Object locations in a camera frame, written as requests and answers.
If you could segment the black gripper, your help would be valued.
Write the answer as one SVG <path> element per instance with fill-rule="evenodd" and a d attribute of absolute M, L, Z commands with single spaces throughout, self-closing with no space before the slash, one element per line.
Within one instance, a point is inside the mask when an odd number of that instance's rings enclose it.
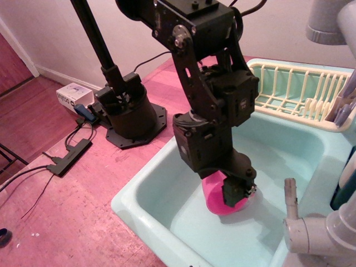
<path fill-rule="evenodd" d="M 189 113 L 173 116 L 173 129 L 180 156 L 201 179 L 216 171 L 225 173 L 224 204 L 234 207 L 255 192 L 256 170 L 251 160 L 233 148 L 228 123 L 194 120 Z"/>

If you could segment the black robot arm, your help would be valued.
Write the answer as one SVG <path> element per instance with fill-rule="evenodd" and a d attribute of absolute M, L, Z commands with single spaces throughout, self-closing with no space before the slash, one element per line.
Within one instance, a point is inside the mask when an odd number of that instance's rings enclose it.
<path fill-rule="evenodd" d="M 233 147 L 232 129 L 255 110 L 259 79 L 241 53 L 244 12 L 218 1 L 117 1 L 129 19 L 152 31 L 171 61 L 152 74 L 164 88 L 181 87 L 187 113 L 172 117 L 181 158 L 207 181 L 222 177 L 225 206 L 237 207 L 256 191 L 250 159 Z M 165 127 L 165 109 L 151 103 L 137 72 L 123 76 L 103 40 L 89 4 L 72 5 L 101 63 L 105 87 L 96 93 L 107 138 L 126 149 L 150 142 Z"/>

